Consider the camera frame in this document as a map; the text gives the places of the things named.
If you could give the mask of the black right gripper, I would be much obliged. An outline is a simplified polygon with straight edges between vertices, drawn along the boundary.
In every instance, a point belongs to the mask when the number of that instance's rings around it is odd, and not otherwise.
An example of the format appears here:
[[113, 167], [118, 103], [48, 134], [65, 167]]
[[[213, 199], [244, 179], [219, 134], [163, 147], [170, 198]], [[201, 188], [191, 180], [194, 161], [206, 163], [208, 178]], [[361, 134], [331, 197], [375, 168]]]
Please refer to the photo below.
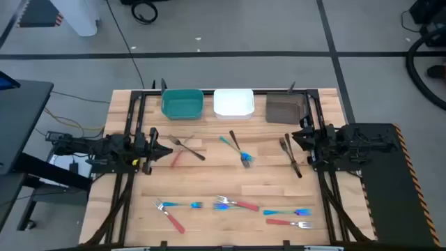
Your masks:
[[311, 149], [312, 148], [312, 140], [314, 140], [313, 149], [310, 151], [312, 157], [312, 165], [316, 162], [320, 162], [324, 160], [324, 157], [329, 156], [330, 153], [326, 154], [323, 152], [323, 140], [325, 138], [326, 130], [335, 130], [336, 128], [333, 124], [325, 125], [323, 128], [316, 129], [312, 134], [312, 127], [306, 127], [302, 130], [293, 132], [294, 141], [302, 148], [302, 149]]

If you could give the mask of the black side desk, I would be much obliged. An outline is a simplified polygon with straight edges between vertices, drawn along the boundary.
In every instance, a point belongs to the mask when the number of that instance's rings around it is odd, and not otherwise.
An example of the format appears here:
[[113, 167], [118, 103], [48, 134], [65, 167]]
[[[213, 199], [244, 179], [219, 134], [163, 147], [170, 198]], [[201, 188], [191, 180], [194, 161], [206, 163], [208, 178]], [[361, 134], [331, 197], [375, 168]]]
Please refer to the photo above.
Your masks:
[[18, 88], [0, 90], [0, 231], [25, 185], [40, 186], [41, 178], [88, 191], [92, 180], [24, 152], [42, 114], [51, 82], [19, 80]]

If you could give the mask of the black aluminium table frame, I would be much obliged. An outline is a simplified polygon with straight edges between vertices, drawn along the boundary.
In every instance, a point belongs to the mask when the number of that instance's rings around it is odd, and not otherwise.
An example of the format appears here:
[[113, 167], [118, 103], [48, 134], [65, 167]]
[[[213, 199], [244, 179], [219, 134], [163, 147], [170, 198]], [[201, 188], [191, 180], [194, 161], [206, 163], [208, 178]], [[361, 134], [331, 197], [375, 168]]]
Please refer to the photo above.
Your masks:
[[[158, 94], [147, 97], [143, 131], [157, 128], [159, 142], [171, 146], [168, 136], [185, 140], [187, 147], [203, 155], [204, 161], [184, 151], [174, 168], [171, 162], [177, 152], [152, 164], [153, 171], [134, 177], [130, 207], [119, 212], [114, 223], [114, 241], [128, 247], [151, 248], [273, 248], [288, 241], [291, 245], [324, 245], [328, 243], [325, 212], [316, 172], [307, 164], [307, 155], [293, 146], [302, 178], [298, 178], [279, 145], [279, 138], [299, 130], [298, 125], [266, 121], [266, 89], [254, 92], [255, 110], [248, 120], [220, 120], [213, 111], [213, 91], [204, 92], [203, 115], [198, 120], [172, 121], [161, 111]], [[241, 151], [254, 160], [244, 168], [240, 154], [220, 141], [223, 136], [234, 146], [229, 131], [235, 133]], [[216, 211], [216, 196], [259, 206], [259, 211], [231, 208]], [[166, 215], [153, 203], [191, 203], [188, 206], [164, 207], [185, 228], [181, 234]], [[294, 214], [263, 215], [264, 210], [312, 210], [310, 216]], [[290, 225], [269, 225], [266, 219], [311, 222], [312, 229]]]

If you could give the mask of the black power adapter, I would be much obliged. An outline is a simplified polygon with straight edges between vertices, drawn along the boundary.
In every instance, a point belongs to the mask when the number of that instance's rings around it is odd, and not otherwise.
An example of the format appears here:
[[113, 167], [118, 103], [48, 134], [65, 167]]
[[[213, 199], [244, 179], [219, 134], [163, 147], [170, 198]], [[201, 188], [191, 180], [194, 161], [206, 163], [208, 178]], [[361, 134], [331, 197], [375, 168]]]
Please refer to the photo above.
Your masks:
[[56, 143], [61, 141], [62, 139], [70, 139], [71, 137], [72, 135], [69, 133], [47, 131], [47, 134], [45, 135], [45, 141]]

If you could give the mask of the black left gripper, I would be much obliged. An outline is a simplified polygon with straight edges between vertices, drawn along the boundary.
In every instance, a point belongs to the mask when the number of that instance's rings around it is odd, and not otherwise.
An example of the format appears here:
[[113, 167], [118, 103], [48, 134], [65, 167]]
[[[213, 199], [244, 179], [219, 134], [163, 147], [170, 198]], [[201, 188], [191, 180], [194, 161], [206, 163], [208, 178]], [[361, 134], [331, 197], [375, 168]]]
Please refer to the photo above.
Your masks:
[[[136, 132], [142, 132], [141, 128], [136, 128], [135, 133]], [[150, 132], [149, 132], [149, 141], [147, 141], [146, 144], [146, 157], [145, 157], [145, 162], [143, 163], [143, 166], [141, 168], [142, 172], [144, 174], [151, 174], [152, 172], [152, 167], [151, 167], [151, 161], [156, 159], [156, 151], [157, 151], [157, 146], [158, 146], [158, 150], [159, 151], [166, 151], [168, 153], [163, 153], [160, 154], [159, 159], [163, 159], [166, 158], [167, 156], [172, 154], [173, 149], [163, 146], [161, 144], [157, 143], [157, 139], [158, 139], [158, 131], [156, 128], [151, 128]]]

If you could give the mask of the dark metal fork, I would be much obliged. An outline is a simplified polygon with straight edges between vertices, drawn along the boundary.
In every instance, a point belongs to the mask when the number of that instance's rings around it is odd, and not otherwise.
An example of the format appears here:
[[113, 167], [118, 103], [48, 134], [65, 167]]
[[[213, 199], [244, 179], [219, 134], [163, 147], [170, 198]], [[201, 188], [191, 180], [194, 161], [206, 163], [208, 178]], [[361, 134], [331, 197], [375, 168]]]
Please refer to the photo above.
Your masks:
[[174, 137], [173, 135], [169, 135], [168, 138], [173, 144], [175, 144], [177, 146], [182, 146], [184, 149], [186, 149], [190, 153], [194, 154], [198, 159], [200, 159], [202, 161], [204, 161], [206, 159], [203, 155], [197, 153], [196, 151], [193, 151], [192, 149], [190, 149], [186, 145], [184, 145], [177, 137]]
[[279, 139], [279, 143], [280, 143], [280, 146], [281, 146], [282, 150], [289, 157], [289, 159], [291, 161], [291, 166], [294, 169], [295, 173], [297, 174], [298, 178], [302, 178], [302, 174], [301, 174], [301, 172], [299, 170], [297, 162], [295, 161], [294, 157], [292, 156], [292, 153], [288, 150], [288, 146], [287, 146], [287, 143], [285, 142], [285, 139], [283, 137], [281, 137]]
[[291, 166], [295, 170], [298, 178], [301, 178], [302, 174], [300, 172], [299, 166], [298, 166], [297, 162], [295, 161], [295, 158], [294, 158], [294, 155], [292, 152], [290, 136], [288, 133], [286, 133], [284, 136], [285, 136], [286, 152], [288, 153], [289, 158], [291, 160]]
[[249, 168], [249, 167], [250, 167], [250, 163], [249, 163], [249, 161], [246, 159], [246, 157], [243, 155], [243, 153], [242, 153], [242, 151], [241, 151], [241, 149], [240, 149], [240, 147], [239, 147], [239, 145], [238, 145], [238, 141], [237, 141], [237, 139], [236, 139], [236, 136], [235, 136], [234, 131], [230, 130], [230, 131], [229, 131], [229, 134], [230, 134], [232, 140], [234, 141], [234, 143], [235, 143], [237, 149], [238, 149], [239, 152], [240, 152], [240, 159], [241, 159], [241, 162], [242, 162], [242, 164], [243, 164], [243, 167], [244, 167], [244, 168]]

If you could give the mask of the white flat box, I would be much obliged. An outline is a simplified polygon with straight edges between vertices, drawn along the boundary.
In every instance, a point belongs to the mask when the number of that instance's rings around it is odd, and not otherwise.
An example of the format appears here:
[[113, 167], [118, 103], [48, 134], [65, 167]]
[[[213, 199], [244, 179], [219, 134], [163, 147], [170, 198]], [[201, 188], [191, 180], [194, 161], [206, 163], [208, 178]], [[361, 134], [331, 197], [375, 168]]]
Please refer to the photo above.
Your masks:
[[86, 160], [87, 157], [78, 157], [73, 155], [53, 155], [49, 159], [49, 163], [66, 170], [70, 170], [70, 164], [75, 163], [77, 164], [77, 168], [72, 170], [77, 171], [79, 175], [89, 178], [91, 174], [91, 165], [87, 163]]

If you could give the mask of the white plastic bin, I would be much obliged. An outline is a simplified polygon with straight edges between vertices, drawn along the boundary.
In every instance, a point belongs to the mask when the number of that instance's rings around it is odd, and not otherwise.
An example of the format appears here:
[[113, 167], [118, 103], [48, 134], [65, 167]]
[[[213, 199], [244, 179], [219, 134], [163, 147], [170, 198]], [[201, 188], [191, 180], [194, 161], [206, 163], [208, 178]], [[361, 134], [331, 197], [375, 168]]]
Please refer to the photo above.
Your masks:
[[255, 110], [252, 89], [216, 89], [213, 111], [220, 120], [248, 120]]

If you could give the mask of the grey plastic bin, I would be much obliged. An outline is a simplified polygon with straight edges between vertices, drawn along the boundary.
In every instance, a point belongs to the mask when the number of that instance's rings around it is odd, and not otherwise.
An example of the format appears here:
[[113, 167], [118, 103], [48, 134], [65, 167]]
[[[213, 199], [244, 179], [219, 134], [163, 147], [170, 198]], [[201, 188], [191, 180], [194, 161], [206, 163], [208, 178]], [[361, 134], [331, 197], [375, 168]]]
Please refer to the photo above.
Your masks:
[[266, 121], [268, 123], [299, 124], [308, 115], [306, 98], [300, 93], [268, 93]]

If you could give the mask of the small black hazard-edged mat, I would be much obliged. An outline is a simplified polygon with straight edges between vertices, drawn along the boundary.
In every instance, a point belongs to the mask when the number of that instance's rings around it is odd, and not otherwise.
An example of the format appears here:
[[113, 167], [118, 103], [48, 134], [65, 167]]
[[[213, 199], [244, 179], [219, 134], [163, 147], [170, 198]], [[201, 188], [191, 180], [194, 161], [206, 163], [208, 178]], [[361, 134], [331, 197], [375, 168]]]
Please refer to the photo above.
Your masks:
[[63, 16], [50, 0], [27, 0], [17, 19], [18, 28], [60, 26]]

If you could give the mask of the person's shoe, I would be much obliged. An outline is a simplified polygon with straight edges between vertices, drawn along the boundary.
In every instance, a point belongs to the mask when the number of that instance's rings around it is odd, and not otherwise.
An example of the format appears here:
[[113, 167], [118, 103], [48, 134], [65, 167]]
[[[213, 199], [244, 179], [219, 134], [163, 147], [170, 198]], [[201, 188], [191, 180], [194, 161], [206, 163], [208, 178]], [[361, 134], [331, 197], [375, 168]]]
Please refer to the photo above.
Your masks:
[[446, 79], [446, 66], [434, 65], [426, 70], [426, 75], [433, 79]]

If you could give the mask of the teal plastic bin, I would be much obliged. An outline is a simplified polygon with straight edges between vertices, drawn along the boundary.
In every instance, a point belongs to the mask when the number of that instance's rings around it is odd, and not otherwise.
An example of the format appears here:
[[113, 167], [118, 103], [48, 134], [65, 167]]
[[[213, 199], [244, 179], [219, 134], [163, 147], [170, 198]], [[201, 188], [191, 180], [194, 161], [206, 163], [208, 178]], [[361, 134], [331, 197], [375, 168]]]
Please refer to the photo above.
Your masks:
[[198, 89], [172, 89], [162, 94], [161, 111], [170, 120], [200, 119], [204, 94]]

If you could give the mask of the laptop with blue screen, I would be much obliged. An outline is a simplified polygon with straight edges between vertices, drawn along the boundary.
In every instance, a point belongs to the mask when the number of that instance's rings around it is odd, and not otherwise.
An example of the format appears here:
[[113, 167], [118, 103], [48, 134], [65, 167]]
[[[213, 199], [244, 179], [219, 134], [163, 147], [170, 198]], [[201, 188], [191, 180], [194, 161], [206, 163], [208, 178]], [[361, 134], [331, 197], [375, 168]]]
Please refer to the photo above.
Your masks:
[[0, 71], [0, 91], [8, 89], [18, 89], [21, 84], [15, 81], [13, 78], [7, 76], [7, 74]]

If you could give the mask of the iridescent rainbow fork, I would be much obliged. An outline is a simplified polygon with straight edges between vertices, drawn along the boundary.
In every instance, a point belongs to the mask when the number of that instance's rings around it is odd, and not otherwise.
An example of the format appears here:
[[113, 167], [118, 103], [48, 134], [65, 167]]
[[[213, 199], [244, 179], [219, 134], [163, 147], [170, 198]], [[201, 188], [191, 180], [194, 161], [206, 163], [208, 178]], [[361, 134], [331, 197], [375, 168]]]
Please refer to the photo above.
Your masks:
[[278, 211], [278, 210], [264, 210], [263, 215], [278, 215], [278, 214], [294, 214], [298, 216], [310, 216], [312, 210], [308, 208], [298, 208], [293, 211]]
[[220, 139], [220, 141], [224, 142], [225, 144], [229, 145], [231, 148], [233, 148], [234, 150], [236, 150], [237, 152], [239, 152], [239, 154], [241, 155], [241, 158], [242, 158], [243, 160], [247, 160], [247, 161], [253, 161], [253, 160], [254, 160], [254, 158], [253, 158], [250, 154], [248, 154], [248, 153], [246, 153], [246, 152], [244, 152], [244, 151], [241, 151], [239, 148], [237, 148], [236, 146], [234, 146], [233, 144], [231, 144], [231, 143], [230, 143], [227, 139], [225, 139], [223, 136], [220, 136], [219, 139]]
[[163, 206], [188, 206], [190, 208], [202, 208], [203, 207], [203, 203], [199, 202], [199, 201], [195, 201], [195, 202], [191, 202], [191, 203], [177, 203], [177, 202], [163, 202], [162, 203]]
[[244, 209], [249, 209], [251, 211], [259, 211], [258, 206], [242, 206], [242, 205], [237, 205], [237, 204], [223, 204], [223, 203], [213, 204], [213, 209], [216, 211], [225, 211], [225, 210], [229, 210], [231, 208], [244, 208]]

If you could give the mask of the white machine column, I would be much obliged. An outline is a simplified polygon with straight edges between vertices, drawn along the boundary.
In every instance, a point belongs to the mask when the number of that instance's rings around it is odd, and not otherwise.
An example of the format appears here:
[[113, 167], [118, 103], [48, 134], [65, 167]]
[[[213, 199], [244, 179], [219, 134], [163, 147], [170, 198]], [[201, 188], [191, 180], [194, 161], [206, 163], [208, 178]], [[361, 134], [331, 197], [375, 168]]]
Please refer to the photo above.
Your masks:
[[50, 1], [79, 36], [91, 37], [98, 32], [100, 16], [93, 0]]

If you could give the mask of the large black hazard-edged platform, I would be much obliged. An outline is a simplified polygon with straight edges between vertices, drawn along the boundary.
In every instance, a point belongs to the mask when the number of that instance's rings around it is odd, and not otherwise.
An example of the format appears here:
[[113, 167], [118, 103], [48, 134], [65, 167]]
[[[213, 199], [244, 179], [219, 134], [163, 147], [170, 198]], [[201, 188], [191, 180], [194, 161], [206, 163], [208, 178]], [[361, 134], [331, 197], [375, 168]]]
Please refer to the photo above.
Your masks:
[[379, 243], [438, 248], [440, 240], [398, 126], [390, 126], [398, 149], [376, 153], [363, 166], [362, 184]]

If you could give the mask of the black equipment case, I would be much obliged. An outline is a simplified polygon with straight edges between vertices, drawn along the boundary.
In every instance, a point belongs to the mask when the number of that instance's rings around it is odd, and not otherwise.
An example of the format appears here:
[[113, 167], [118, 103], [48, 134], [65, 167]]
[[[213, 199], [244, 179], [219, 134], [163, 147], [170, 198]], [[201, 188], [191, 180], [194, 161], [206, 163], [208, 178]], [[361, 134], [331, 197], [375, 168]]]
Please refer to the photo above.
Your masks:
[[416, 0], [408, 11], [414, 23], [421, 25], [421, 37], [446, 27], [446, 0]]

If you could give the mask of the red handled silver fork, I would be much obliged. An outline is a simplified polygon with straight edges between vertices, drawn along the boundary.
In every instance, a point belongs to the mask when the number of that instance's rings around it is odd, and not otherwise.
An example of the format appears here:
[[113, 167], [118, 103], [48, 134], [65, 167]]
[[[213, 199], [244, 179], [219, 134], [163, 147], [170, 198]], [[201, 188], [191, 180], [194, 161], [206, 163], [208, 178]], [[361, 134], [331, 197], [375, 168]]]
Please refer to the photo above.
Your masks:
[[169, 219], [169, 221], [172, 223], [172, 225], [176, 228], [177, 231], [179, 231], [181, 234], [185, 233], [185, 228], [182, 226], [182, 224], [179, 221], [177, 221], [177, 219], [175, 219], [175, 217], [172, 214], [170, 214], [164, 208], [164, 205], [161, 200], [156, 199], [153, 203], [155, 204], [155, 206], [158, 210], [162, 211], [166, 215], [166, 217]]
[[[191, 138], [193, 138], [193, 137], [194, 137], [194, 135], [189, 136], [188, 138], [186, 138], [186, 139], [184, 140], [184, 143], [186, 144], [186, 143], [187, 143]], [[177, 164], [177, 162], [178, 162], [178, 159], [179, 159], [179, 157], [181, 156], [181, 154], [183, 153], [183, 151], [184, 151], [184, 148], [181, 146], [181, 147], [178, 149], [176, 155], [174, 156], [174, 159], [173, 159], [172, 162], [171, 162], [171, 165], [170, 165], [171, 168], [174, 168], [174, 167], [176, 166], [176, 164]]]
[[217, 210], [227, 210], [227, 209], [235, 208], [235, 207], [246, 208], [251, 211], [259, 211], [260, 210], [259, 206], [255, 205], [255, 204], [250, 204], [250, 203], [243, 202], [243, 201], [230, 200], [228, 197], [224, 197], [221, 195], [217, 195], [216, 199], [217, 199], [217, 204], [214, 206], [214, 208]]
[[288, 221], [288, 220], [277, 220], [277, 219], [266, 219], [266, 223], [269, 225], [290, 225], [296, 226], [300, 229], [312, 229], [313, 224], [311, 222], [303, 222], [303, 221]]

